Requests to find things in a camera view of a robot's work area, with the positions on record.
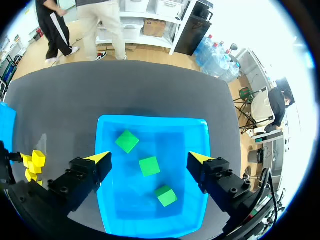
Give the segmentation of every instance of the black pants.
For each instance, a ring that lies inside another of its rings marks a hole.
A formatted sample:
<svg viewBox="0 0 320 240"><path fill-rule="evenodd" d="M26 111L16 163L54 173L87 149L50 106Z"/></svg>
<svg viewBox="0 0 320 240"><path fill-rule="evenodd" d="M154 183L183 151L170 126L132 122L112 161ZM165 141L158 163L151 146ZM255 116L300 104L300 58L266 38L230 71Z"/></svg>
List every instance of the black pants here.
<svg viewBox="0 0 320 240"><path fill-rule="evenodd" d="M269 124L269 125L267 125L267 126L265 127L264 130L265 130L266 133L268 134L268 133L270 133L270 132L272 132L272 131L274 131L274 130L277 130L277 128L276 128L275 125Z"/></svg>
<svg viewBox="0 0 320 240"><path fill-rule="evenodd" d="M53 13L46 16L38 15L38 21L40 28L49 41L49 50L45 58L56 58L58 50L65 56L71 54L72 47L69 43L70 32L64 18Z"/></svg>

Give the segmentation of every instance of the white storage box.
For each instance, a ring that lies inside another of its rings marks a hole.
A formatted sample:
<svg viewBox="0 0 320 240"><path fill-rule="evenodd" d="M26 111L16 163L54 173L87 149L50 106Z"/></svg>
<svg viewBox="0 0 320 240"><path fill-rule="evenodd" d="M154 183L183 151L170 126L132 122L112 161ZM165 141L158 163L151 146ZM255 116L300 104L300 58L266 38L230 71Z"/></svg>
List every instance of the white storage box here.
<svg viewBox="0 0 320 240"><path fill-rule="evenodd" d="M155 0L155 14L171 18L177 17L182 10L182 4L171 0Z"/></svg>
<svg viewBox="0 0 320 240"><path fill-rule="evenodd" d="M125 0L124 10L126 12L145 13L149 0Z"/></svg>
<svg viewBox="0 0 320 240"><path fill-rule="evenodd" d="M144 20L136 17L122 17L122 28L125 40L137 40L141 29L144 27ZM98 36L100 40L112 40L111 32L104 25L98 25Z"/></svg>

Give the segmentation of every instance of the gray tabletop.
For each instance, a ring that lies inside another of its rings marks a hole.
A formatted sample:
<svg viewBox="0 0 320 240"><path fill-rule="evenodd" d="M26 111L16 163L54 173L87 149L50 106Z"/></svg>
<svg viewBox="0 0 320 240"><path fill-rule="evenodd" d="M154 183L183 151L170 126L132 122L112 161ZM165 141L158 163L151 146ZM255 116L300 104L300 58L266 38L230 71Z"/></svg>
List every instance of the gray tabletop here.
<svg viewBox="0 0 320 240"><path fill-rule="evenodd" d="M47 156L41 178L56 179L68 162L95 154L98 118L136 115L204 119L212 157L223 157L239 176L240 134L228 85L200 72L140 61L78 62L43 69L13 81L5 102L16 110L13 151ZM22 164L13 165L26 181ZM92 192L69 217L105 232ZM206 240L222 233L229 216L209 197L200 230L183 239Z"/></svg>

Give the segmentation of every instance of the white stripe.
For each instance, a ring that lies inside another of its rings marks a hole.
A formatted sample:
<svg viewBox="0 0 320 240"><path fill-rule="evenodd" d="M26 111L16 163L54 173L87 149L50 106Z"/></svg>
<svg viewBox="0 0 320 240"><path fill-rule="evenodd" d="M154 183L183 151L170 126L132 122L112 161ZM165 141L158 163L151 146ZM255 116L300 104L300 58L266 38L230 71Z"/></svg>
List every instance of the white stripe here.
<svg viewBox="0 0 320 240"><path fill-rule="evenodd" d="M55 13L52 13L52 14L50 15L50 17L51 17L51 19L52 19L52 21L53 21L56 29L58 29L58 32L59 32L60 36L62 37L63 41L65 42L65 45L68 46L66 36L64 35L64 32L63 32L62 29L61 29L61 26L60 26L60 24L59 24L59 22L58 22L58 19L57 19L56 14L55 14Z"/></svg>

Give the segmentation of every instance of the blue plastic bin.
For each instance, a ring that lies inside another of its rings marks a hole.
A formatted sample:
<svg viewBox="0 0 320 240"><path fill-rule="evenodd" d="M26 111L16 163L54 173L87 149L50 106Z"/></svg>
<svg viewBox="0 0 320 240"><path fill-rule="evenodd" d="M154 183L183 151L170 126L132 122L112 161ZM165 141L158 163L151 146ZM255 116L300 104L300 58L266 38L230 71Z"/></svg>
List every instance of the blue plastic bin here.
<svg viewBox="0 0 320 240"><path fill-rule="evenodd" d="M10 153L12 153L16 115L16 111L6 103L0 103L0 141L3 141L4 147Z"/></svg>
<svg viewBox="0 0 320 240"><path fill-rule="evenodd" d="M140 142L125 153L116 139L129 130ZM187 170L188 152L210 156L205 120L103 115L95 153L112 153L112 170L97 192L107 233L139 238L178 238L200 229L208 194ZM160 173L144 177L139 160L155 156ZM163 207L154 191L168 185L178 200Z"/></svg>

